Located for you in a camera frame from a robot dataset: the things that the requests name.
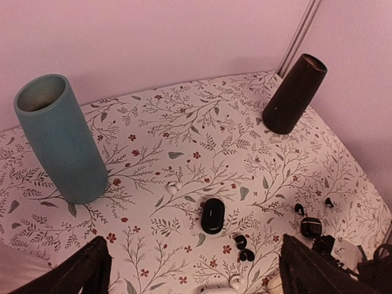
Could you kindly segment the cream earbud case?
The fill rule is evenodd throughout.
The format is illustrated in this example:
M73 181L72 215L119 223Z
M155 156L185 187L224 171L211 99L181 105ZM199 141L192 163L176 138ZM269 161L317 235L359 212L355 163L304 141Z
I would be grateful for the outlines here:
M268 283L269 294L283 294L282 280L279 276L274 277Z

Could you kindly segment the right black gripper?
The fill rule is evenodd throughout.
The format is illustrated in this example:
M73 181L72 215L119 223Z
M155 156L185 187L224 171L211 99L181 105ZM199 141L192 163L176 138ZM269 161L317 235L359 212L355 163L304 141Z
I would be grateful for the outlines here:
M321 256L328 263L336 266L337 260L331 255L333 246L334 246L335 238L331 235L323 235L316 237L312 250L316 252L319 256Z

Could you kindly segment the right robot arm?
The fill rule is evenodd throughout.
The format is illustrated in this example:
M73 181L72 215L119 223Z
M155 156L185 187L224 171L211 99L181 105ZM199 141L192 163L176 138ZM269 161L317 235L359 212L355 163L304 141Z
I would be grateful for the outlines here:
M330 235L319 236L312 250L350 277L377 290L391 293L391 244L380 245L367 260L361 246Z

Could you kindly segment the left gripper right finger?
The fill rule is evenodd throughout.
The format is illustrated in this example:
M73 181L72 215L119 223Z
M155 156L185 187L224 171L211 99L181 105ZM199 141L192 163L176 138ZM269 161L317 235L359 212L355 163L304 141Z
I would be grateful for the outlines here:
M285 234L279 257L284 294L377 293L344 274L294 236Z

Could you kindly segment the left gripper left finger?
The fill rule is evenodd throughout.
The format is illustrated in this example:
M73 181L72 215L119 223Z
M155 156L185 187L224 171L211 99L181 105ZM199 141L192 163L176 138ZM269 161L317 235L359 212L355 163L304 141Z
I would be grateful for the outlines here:
M12 293L108 293L112 257L96 236L56 268Z

